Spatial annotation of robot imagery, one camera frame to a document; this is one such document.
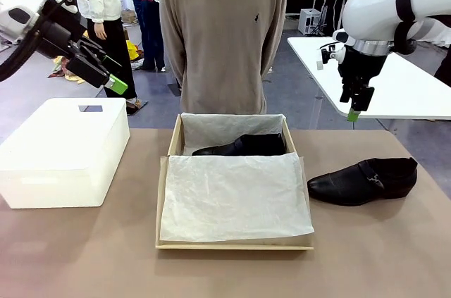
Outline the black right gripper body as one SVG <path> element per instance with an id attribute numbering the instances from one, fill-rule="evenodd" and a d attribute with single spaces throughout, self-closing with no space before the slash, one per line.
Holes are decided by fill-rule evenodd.
<path id="1" fill-rule="evenodd" d="M 344 46 L 337 51 L 338 72 L 342 79 L 342 86 L 370 87 L 371 79 L 381 73 L 387 57 L 387 55 L 363 54 L 350 46 Z"/>

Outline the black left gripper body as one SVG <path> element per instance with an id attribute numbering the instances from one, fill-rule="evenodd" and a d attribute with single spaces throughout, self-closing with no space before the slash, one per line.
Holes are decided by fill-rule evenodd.
<path id="1" fill-rule="evenodd" d="M 81 55 L 89 62 L 94 63 L 92 58 L 87 57 L 80 50 L 80 40 L 89 38 L 83 35 L 82 29 L 83 26 L 78 24 L 75 26 L 74 32 L 71 32 L 54 21 L 46 20 L 36 31 L 36 35 L 41 37 L 37 51 L 49 58 L 63 56 L 68 60 Z"/>

